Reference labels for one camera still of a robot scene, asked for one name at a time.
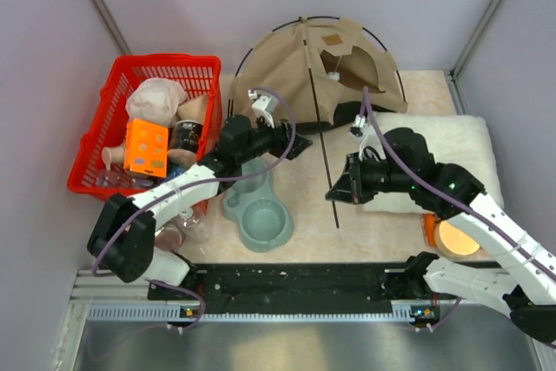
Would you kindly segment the beige fabric pet tent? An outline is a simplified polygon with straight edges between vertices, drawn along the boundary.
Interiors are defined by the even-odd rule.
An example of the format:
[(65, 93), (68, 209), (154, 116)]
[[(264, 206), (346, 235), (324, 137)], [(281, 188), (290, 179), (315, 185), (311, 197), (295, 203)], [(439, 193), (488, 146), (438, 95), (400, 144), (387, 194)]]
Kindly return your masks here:
[(263, 87), (285, 100), (276, 121), (293, 111), (299, 133), (314, 135), (351, 123), (368, 89), (376, 111), (404, 113), (407, 99), (397, 63), (362, 24), (330, 16), (299, 17), (271, 30), (235, 72), (228, 115), (253, 118), (248, 90)]

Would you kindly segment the black tent pole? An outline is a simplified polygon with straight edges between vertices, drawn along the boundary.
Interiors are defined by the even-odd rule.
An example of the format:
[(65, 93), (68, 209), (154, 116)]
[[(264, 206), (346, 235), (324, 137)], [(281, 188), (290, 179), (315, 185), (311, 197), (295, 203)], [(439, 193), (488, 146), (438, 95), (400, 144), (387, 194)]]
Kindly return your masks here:
[(320, 139), (320, 143), (321, 143), (321, 152), (322, 152), (322, 158), (323, 158), (324, 167), (325, 167), (325, 174), (326, 174), (328, 186), (331, 188), (332, 187), (332, 179), (331, 179), (330, 167), (329, 167), (329, 162), (328, 162), (328, 153), (327, 153), (326, 143), (325, 143), (325, 139), (324, 139), (324, 122), (321, 120), (320, 107), (319, 107), (319, 102), (318, 102), (317, 95), (316, 95), (316, 88), (315, 88), (315, 84), (314, 84), (314, 75), (313, 75), (312, 64), (311, 64), (311, 60), (310, 60), (310, 54), (309, 54), (309, 50), (308, 50), (308, 37), (307, 37), (306, 29), (305, 29), (306, 18), (304, 16), (299, 16), (298, 21), (299, 21), (299, 24), (301, 26), (302, 43), (303, 43), (303, 49), (304, 49), (304, 55), (305, 55), (305, 62), (306, 62), (307, 69), (308, 69), (308, 79), (309, 79), (309, 83), (310, 83), (310, 87), (311, 87), (311, 91), (312, 91), (312, 96), (313, 96), (313, 101), (314, 101), (314, 111), (315, 111), (315, 115), (316, 115), (316, 123), (318, 125), (318, 134), (319, 134), (319, 139)]
[[(407, 111), (407, 99), (398, 65), (383, 42), (355, 21), (329, 16), (306, 17), (305, 29), (316, 92), (328, 93), (338, 103), (358, 100), (365, 86), (372, 93), (372, 103), (385, 111)], [(342, 56), (340, 81), (328, 76)], [(285, 91), (310, 91), (308, 69), (298, 19), (272, 29), (242, 59), (230, 91), (235, 106), (242, 85), (269, 86), (281, 80), (292, 86)]]

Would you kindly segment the white fluffy cushion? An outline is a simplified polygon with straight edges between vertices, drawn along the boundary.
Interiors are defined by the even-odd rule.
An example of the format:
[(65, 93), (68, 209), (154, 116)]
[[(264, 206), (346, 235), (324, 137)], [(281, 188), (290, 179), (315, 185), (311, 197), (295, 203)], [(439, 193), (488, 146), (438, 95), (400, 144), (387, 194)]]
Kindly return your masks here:
[[(476, 116), (416, 116), (407, 114), (375, 113), (381, 132), (396, 128), (410, 128), (421, 134), (436, 162), (455, 163), (467, 169), (481, 181), (486, 192), (499, 207), (505, 203), (500, 189), (496, 159), (486, 122)], [(370, 135), (360, 146), (371, 146), (381, 157), (386, 156), (378, 136), (370, 128)], [(363, 205), (367, 212), (423, 215), (432, 213), (418, 206), (407, 194), (378, 193)]]

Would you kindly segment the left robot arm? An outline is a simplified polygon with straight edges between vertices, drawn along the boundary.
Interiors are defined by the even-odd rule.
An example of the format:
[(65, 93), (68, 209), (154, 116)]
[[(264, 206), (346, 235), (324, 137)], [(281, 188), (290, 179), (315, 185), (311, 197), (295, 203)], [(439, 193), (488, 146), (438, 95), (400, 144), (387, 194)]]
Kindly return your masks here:
[(165, 282), (176, 297), (190, 297), (197, 279), (189, 262), (157, 248), (156, 231), (242, 179), (243, 164), (265, 154), (278, 162), (293, 160), (311, 144), (286, 120), (271, 127), (263, 119), (252, 123), (246, 116), (229, 117), (214, 148), (185, 173), (132, 196), (116, 193), (104, 203), (87, 244), (95, 258), (93, 275), (102, 268), (124, 283)]

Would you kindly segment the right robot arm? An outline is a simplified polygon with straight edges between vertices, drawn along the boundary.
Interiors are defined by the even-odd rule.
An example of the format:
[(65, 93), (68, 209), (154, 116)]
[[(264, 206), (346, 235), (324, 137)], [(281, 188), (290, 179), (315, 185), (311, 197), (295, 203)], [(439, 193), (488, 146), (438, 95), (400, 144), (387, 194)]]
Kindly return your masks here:
[(398, 128), (379, 138), (384, 157), (375, 150), (347, 155), (327, 200), (362, 205), (379, 193), (408, 195), (476, 241), (502, 271), (418, 255), (407, 265), (407, 291), (418, 298), (434, 292), (475, 301), (503, 314), (533, 339), (554, 346), (554, 254), (518, 225), (468, 170), (436, 162), (422, 135)]

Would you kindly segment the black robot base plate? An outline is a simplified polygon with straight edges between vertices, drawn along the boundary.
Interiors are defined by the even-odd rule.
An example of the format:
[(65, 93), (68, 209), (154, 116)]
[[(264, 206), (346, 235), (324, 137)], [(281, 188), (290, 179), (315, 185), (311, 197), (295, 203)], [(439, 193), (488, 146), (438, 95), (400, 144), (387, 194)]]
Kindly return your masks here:
[(206, 302), (209, 314), (389, 313), (392, 301), (451, 300), (411, 282), (405, 265), (350, 263), (198, 263), (182, 287)]

